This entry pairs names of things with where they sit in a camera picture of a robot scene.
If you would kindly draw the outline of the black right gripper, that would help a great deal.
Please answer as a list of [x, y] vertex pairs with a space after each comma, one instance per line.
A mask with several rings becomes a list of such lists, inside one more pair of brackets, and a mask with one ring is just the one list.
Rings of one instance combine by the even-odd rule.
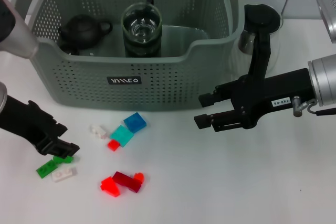
[[198, 100], [203, 108], [231, 100], [235, 111], [202, 114], [194, 117], [199, 129], [212, 127], [215, 132], [237, 128], [252, 129], [269, 113], [292, 108], [292, 99], [302, 102], [315, 98], [309, 71], [306, 68], [254, 81], [251, 76], [215, 87], [213, 93], [202, 94]]

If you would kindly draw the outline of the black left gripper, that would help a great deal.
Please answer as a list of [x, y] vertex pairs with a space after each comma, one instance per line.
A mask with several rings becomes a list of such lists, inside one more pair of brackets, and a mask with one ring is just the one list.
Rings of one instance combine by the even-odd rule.
[[67, 128], [33, 101], [24, 104], [7, 96], [1, 111], [1, 129], [23, 137], [42, 155], [66, 158], [80, 149], [78, 145], [59, 138]]

